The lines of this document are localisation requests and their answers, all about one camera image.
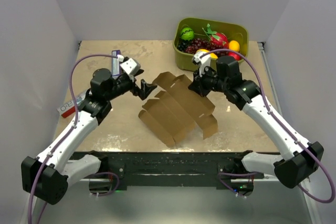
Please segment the brown cardboard paper box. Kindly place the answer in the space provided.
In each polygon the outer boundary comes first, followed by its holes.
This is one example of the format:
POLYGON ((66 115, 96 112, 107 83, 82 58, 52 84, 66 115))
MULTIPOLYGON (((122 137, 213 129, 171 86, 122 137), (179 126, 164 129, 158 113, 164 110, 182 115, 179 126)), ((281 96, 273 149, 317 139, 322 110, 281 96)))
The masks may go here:
POLYGON ((162 143, 168 147, 180 144, 196 126, 203 139, 218 132, 215 105, 188 89, 192 82, 186 75, 162 72, 153 83, 162 90, 146 101, 138 117, 162 143))

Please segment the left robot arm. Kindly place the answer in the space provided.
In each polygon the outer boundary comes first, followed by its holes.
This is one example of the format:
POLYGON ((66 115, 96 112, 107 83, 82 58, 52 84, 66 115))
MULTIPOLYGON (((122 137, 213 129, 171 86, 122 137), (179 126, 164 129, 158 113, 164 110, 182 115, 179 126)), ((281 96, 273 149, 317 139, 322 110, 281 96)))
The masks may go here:
POLYGON ((23 190, 54 205, 62 199, 69 187, 81 179, 91 175, 105 177, 109 171, 108 159, 95 151, 73 163, 68 161, 83 140, 112 110, 111 100, 126 92, 145 100, 156 87, 144 80, 137 86, 136 79, 127 73, 114 79, 109 69, 96 70, 90 81, 90 89, 73 120, 37 157, 26 157, 22 161, 23 190))

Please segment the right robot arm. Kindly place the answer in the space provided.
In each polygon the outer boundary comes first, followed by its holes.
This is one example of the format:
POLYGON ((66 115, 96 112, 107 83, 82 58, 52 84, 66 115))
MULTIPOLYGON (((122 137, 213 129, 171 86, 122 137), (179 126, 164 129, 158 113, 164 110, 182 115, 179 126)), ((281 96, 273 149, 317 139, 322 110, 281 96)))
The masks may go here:
POLYGON ((251 80, 244 80, 238 62, 231 56, 216 60, 216 69, 210 67, 211 57, 198 52, 192 58, 197 70, 189 89, 205 97, 211 91, 223 93, 226 99, 252 118, 273 141, 279 155, 245 151, 235 158, 227 173, 246 178, 253 172, 276 176, 287 188, 298 186, 318 168, 324 149, 318 142, 310 143, 297 133, 274 110, 261 89, 251 80))

